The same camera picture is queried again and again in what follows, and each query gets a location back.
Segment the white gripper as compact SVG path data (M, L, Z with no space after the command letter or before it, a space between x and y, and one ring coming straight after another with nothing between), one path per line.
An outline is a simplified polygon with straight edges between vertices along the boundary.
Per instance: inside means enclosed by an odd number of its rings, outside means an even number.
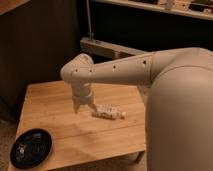
M74 112L75 114L78 113L79 108L81 105L88 105L92 112L97 112L97 106L94 103L94 95L92 92L90 92L88 95L83 95L83 96L72 96L73 103L74 103Z

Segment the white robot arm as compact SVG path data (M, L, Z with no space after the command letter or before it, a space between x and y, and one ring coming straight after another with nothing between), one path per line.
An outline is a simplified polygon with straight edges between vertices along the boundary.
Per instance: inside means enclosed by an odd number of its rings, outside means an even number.
M81 53L60 75L76 107L92 103L93 83L147 87L147 171L213 171L213 51L161 50L99 64Z

